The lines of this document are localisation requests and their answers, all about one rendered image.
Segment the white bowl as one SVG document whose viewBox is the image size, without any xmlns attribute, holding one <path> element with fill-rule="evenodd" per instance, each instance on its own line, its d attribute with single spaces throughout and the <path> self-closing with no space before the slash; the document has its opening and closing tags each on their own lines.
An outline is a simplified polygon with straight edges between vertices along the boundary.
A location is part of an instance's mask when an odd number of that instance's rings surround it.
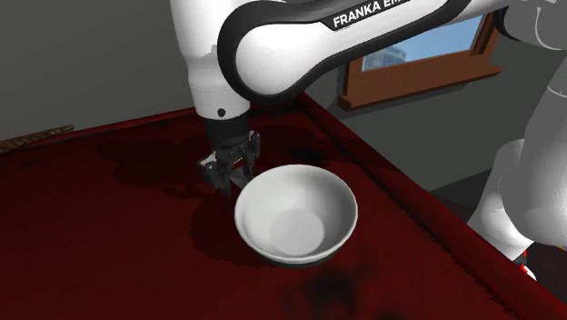
<svg viewBox="0 0 567 320">
<path fill-rule="evenodd" d="M 312 165 L 282 165 L 259 174 L 234 206 L 243 241 L 284 265 L 309 265 L 333 255 L 357 220 L 358 204 L 348 184 Z"/>
</svg>

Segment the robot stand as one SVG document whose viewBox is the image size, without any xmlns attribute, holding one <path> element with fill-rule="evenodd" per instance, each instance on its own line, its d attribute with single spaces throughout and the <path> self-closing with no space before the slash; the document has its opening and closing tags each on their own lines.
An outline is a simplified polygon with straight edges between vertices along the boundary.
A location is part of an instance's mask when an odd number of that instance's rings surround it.
<svg viewBox="0 0 567 320">
<path fill-rule="evenodd" d="M 567 301 L 567 251 L 534 243 L 527 249 L 527 260 L 537 281 L 557 298 Z"/>
</svg>

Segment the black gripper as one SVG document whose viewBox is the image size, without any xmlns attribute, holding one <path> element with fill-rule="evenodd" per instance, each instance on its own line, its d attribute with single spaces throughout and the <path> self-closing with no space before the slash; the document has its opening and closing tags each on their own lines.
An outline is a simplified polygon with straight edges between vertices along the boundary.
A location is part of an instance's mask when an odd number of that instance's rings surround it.
<svg viewBox="0 0 567 320">
<path fill-rule="evenodd" d="M 231 196 L 231 181 L 243 189 L 254 179 L 255 160 L 260 156 L 260 134 L 250 131 L 247 113 L 224 120 L 205 118 L 204 129 L 212 152 L 197 161 L 198 172 L 209 186 Z M 227 165 L 217 159 L 215 151 L 236 146 L 236 160 L 229 172 Z"/>
</svg>

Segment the brown framed window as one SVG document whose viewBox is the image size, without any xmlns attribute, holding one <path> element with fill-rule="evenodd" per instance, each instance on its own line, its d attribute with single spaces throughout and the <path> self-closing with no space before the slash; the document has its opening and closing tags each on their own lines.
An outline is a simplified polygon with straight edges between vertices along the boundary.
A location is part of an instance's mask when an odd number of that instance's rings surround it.
<svg viewBox="0 0 567 320">
<path fill-rule="evenodd" d="M 498 38 L 490 13 L 482 18 L 468 50 L 367 71 L 362 58 L 353 60 L 345 67 L 337 104 L 353 111 L 498 75 L 502 68 L 488 63 Z"/>
</svg>

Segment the dark red table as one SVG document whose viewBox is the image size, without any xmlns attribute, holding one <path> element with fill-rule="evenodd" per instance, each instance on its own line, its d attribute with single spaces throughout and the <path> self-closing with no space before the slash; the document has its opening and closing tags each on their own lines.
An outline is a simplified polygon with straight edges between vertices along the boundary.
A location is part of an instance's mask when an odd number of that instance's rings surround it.
<svg viewBox="0 0 567 320">
<path fill-rule="evenodd" d="M 501 256 L 345 125 L 301 96 L 254 107 L 257 168 L 306 163 L 353 190 L 330 260 L 269 265 L 205 184 L 191 109 L 0 155 L 0 320 L 567 320 Z"/>
</svg>

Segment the brown wooden bar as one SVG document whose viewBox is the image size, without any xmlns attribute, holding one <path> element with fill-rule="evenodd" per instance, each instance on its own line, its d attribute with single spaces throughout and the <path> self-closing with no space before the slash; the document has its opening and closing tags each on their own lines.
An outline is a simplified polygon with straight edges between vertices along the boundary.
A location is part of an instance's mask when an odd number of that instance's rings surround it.
<svg viewBox="0 0 567 320">
<path fill-rule="evenodd" d="M 5 140 L 0 140 L 0 154 L 13 151 L 15 149 L 30 145 L 34 142 L 50 138 L 63 133 L 72 132 L 75 130 L 73 125 L 66 125 L 57 128 L 52 128 L 44 130 L 41 132 L 36 132 L 28 135 L 21 135 Z"/>
</svg>

